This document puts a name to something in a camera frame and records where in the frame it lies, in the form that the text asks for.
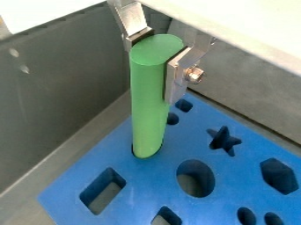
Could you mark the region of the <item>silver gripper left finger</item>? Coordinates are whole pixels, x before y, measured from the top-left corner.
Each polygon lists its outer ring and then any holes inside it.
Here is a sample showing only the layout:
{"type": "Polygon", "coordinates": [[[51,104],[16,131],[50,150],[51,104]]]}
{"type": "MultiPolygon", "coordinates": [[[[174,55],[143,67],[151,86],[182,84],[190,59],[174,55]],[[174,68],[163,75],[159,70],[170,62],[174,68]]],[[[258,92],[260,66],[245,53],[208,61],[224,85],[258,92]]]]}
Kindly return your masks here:
{"type": "Polygon", "coordinates": [[[154,34],[147,26],[142,4],[137,0],[107,0],[107,3],[122,30],[125,50],[130,52],[133,46],[154,34]]]}

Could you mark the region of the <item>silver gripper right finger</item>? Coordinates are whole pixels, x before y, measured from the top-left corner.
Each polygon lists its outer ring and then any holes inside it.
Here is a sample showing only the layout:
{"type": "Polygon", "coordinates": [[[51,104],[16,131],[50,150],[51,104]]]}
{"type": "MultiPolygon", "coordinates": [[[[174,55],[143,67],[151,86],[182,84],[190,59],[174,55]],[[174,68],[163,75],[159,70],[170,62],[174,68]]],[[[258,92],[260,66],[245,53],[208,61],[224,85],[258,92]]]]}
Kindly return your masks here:
{"type": "Polygon", "coordinates": [[[169,33],[182,39],[183,48],[166,64],[165,101],[173,105],[183,96],[189,84],[198,84],[205,71],[200,60],[216,43],[216,38],[190,25],[173,20],[169,33]]]}

